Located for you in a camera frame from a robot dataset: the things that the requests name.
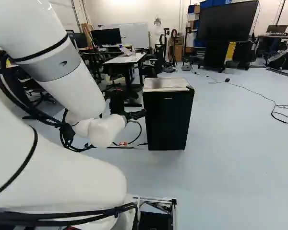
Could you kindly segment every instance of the monitor stand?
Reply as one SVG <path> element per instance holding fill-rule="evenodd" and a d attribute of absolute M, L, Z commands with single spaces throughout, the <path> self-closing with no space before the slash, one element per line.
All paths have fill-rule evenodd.
<path fill-rule="evenodd" d="M 200 61 L 198 68 L 215 69 L 219 73 L 225 70 L 225 57 L 229 42 L 209 42 L 206 46 L 204 60 Z"/>

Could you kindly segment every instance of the black mini fridge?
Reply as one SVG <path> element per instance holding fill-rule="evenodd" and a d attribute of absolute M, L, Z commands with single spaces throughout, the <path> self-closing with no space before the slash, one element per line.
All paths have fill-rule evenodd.
<path fill-rule="evenodd" d="M 184 150 L 194 88 L 184 78 L 146 78 L 143 88 L 149 150 Z"/>

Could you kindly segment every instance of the whiteboard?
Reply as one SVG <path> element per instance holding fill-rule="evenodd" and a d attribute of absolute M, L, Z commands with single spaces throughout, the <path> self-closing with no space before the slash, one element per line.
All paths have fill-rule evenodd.
<path fill-rule="evenodd" d="M 120 29 L 121 42 L 123 45 L 132 44 L 134 48 L 149 48 L 148 42 L 148 25 L 147 23 L 123 23 L 123 24 L 105 24 L 97 30 Z"/>

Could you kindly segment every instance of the large black monitor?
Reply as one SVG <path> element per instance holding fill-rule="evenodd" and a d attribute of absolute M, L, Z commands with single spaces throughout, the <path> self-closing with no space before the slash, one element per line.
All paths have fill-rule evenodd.
<path fill-rule="evenodd" d="M 258 17 L 258 1 L 202 8 L 197 39 L 207 42 L 247 41 Z"/>
<path fill-rule="evenodd" d="M 97 45 L 121 44 L 120 29 L 92 30 L 93 41 Z"/>

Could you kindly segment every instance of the computer monitor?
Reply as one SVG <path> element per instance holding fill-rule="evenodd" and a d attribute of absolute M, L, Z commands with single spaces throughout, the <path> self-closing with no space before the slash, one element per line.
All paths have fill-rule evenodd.
<path fill-rule="evenodd" d="M 258 1 L 245 1 L 202 8 L 197 40 L 207 42 L 247 41 L 254 30 Z"/>
<path fill-rule="evenodd" d="M 267 33 L 284 33 L 288 25 L 270 25 L 267 28 Z"/>
<path fill-rule="evenodd" d="M 120 29 L 92 30 L 93 41 L 97 45 L 121 44 Z"/>
<path fill-rule="evenodd" d="M 86 48 L 87 45 L 87 39 L 84 33 L 74 33 L 74 34 L 70 34 L 68 33 L 68 36 L 71 38 L 71 41 L 74 44 L 74 41 L 76 41 L 77 44 L 77 48 Z"/>

